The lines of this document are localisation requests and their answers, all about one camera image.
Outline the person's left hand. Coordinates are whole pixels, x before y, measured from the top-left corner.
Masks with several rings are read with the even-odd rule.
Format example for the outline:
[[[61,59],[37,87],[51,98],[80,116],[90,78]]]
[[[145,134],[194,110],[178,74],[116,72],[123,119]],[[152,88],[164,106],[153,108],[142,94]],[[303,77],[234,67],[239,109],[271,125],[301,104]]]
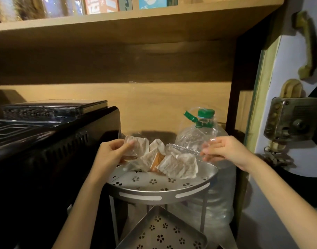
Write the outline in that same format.
[[[101,143],[91,168],[90,174],[97,181],[106,182],[125,154],[111,150],[110,142]]]

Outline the person's right hand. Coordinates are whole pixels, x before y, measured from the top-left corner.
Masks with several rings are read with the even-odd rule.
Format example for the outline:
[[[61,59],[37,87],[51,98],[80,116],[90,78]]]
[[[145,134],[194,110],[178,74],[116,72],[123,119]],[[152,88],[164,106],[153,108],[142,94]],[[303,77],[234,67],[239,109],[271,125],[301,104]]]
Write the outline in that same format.
[[[233,136],[219,136],[214,140],[205,142],[203,146],[223,146],[225,155],[224,157],[202,156],[203,161],[213,163],[228,160],[246,172],[249,172],[249,165],[255,157]]]

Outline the clear plastic bag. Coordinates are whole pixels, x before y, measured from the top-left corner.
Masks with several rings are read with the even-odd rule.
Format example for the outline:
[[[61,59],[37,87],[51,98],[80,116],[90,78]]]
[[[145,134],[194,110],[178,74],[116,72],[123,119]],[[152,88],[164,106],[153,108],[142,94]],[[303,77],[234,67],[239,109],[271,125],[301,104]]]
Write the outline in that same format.
[[[128,92],[127,107],[131,114],[127,121],[135,128],[130,136],[147,138],[149,144],[155,139],[160,139],[165,145],[165,153],[184,154],[190,153],[200,159],[200,152],[176,145],[174,142],[180,132],[182,120],[186,120],[184,113],[194,107],[201,107],[195,104],[197,96],[192,92],[184,98],[178,97],[176,91],[162,85],[150,87],[149,84],[130,82],[131,89]],[[134,171],[135,160],[125,160],[123,171]]]

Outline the person's right forearm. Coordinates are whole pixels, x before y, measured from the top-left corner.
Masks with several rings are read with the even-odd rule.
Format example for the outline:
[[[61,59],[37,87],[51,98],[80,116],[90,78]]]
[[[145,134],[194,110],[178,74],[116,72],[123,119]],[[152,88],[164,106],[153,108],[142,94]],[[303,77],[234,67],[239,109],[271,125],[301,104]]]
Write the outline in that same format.
[[[254,154],[241,162],[253,177],[299,249],[317,249],[317,210]]]

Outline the person's left forearm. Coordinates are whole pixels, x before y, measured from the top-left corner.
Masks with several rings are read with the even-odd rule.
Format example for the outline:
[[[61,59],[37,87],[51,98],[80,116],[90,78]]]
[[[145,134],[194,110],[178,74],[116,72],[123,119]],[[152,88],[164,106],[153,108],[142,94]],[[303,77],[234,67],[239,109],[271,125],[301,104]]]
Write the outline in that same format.
[[[90,249],[101,191],[113,170],[91,169],[52,249]]]

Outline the white paper sachet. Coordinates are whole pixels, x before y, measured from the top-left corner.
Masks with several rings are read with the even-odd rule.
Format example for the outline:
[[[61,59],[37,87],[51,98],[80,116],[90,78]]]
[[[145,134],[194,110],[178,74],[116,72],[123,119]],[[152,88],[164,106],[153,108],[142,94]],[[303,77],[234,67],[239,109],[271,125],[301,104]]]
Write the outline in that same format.
[[[134,141],[132,149],[130,149],[129,151],[127,151],[127,153],[123,155],[123,159],[135,160],[149,152],[149,140],[147,138],[128,135],[124,139],[124,143],[130,143],[131,141]]]
[[[198,172],[196,156],[190,153],[168,154],[157,166],[157,170],[172,179],[194,179]]]
[[[149,145],[149,151],[158,149],[158,151],[162,155],[166,155],[165,153],[165,145],[160,139],[155,139],[150,145]]]
[[[142,170],[145,172],[150,171],[150,168],[152,166],[152,163],[154,162],[157,153],[159,153],[159,150],[156,148],[152,151],[149,151],[145,155],[139,157],[134,162],[134,167],[138,170]]]

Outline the orange sachet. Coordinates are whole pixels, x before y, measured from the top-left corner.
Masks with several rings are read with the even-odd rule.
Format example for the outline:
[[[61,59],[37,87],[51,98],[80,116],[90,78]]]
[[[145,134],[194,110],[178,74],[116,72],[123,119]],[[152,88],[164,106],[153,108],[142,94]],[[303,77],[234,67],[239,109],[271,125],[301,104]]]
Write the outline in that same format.
[[[152,165],[150,167],[149,172],[151,173],[156,173],[158,175],[165,175],[164,173],[162,173],[161,171],[158,170],[158,166],[159,164],[163,161],[163,159],[165,158],[165,155],[161,154],[160,152],[157,152],[155,155],[155,158],[152,162]]]

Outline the large clear green-capped water bottle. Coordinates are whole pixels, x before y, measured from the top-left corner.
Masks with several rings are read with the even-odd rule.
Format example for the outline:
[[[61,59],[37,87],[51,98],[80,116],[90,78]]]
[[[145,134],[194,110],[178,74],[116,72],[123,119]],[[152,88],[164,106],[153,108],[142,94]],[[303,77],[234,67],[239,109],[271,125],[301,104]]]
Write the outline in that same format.
[[[175,144],[194,151],[202,151],[203,145],[227,132],[217,124],[215,110],[194,107],[184,113],[186,120],[180,124]],[[214,229],[228,225],[234,216],[233,200],[236,184],[236,166],[228,160],[210,162],[218,168],[216,181],[207,194],[205,228]],[[201,225],[203,196],[169,205],[172,213],[185,222],[199,228]]]

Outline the silver perforated metal corner rack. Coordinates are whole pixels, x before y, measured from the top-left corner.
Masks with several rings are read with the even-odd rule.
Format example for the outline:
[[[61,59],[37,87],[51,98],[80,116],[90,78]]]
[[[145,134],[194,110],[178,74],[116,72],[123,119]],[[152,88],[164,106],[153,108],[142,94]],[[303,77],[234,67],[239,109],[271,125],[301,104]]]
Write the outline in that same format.
[[[114,200],[146,205],[147,213],[139,223],[119,241],[116,213],[112,210],[116,249],[207,249],[203,234],[208,191],[214,185],[218,168],[197,160],[198,173],[194,179],[173,179],[155,173],[123,171],[118,166],[109,178],[106,188],[111,209]],[[199,228],[194,228],[168,211],[168,205],[201,197]]]

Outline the metal door latch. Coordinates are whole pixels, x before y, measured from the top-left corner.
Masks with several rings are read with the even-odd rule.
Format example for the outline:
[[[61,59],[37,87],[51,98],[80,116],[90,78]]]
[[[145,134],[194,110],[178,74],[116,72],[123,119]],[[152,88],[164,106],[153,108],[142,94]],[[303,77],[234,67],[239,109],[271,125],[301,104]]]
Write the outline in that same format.
[[[274,152],[270,146],[264,148],[263,160],[273,168],[295,168],[294,159],[286,153]]]

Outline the black countertop oven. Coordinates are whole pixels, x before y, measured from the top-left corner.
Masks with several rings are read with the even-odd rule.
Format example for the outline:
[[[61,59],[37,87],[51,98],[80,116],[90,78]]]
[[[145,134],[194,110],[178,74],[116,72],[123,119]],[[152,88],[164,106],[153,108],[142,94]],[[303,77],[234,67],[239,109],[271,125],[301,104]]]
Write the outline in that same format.
[[[51,249],[99,145],[119,130],[116,106],[66,122],[0,119],[0,249]]]

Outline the wooden shelf unit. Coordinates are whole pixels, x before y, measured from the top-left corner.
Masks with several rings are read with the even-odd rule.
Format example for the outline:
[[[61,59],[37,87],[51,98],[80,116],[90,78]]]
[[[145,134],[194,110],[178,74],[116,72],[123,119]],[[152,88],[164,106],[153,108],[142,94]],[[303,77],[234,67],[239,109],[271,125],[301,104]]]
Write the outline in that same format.
[[[254,84],[263,29],[285,0],[177,6],[0,23],[0,92],[10,102],[100,99],[127,134],[173,140],[187,106],[234,131],[237,82]]]

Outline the brass rim door lock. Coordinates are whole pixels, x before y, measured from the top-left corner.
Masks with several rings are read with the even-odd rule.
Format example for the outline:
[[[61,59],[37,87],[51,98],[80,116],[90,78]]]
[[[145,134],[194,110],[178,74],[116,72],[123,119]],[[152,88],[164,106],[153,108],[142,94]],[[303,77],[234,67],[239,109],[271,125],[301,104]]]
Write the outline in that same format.
[[[276,142],[312,139],[317,128],[317,98],[274,97],[271,101],[264,136]]]

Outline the white door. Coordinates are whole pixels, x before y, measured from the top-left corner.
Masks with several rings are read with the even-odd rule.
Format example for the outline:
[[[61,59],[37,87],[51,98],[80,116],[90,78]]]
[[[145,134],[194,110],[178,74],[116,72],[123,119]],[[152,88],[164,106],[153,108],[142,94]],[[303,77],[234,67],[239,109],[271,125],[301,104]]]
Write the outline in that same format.
[[[292,15],[306,11],[314,22],[317,34],[317,0],[285,0],[277,11],[270,33],[270,46],[264,51],[258,68],[254,106],[249,124],[247,146],[254,153],[263,154],[269,140],[264,136],[271,101],[280,95],[281,87],[289,79],[299,79],[298,69],[306,63],[306,43],[302,33],[292,27]],[[317,87],[317,68],[311,78],[301,80],[308,96]],[[317,197],[317,145],[312,141],[290,143],[288,155],[294,160],[284,168],[288,176],[302,179],[296,183],[305,190],[306,197]],[[262,194],[251,176],[239,220],[236,239],[239,249],[298,249],[288,231]]]

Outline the red cardboard box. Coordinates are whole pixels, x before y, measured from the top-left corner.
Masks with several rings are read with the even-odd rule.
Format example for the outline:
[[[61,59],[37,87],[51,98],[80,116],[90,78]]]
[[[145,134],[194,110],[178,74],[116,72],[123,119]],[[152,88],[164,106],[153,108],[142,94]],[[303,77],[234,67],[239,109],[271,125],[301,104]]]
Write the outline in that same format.
[[[84,1],[85,1],[87,15],[119,11],[118,0],[84,0]]]

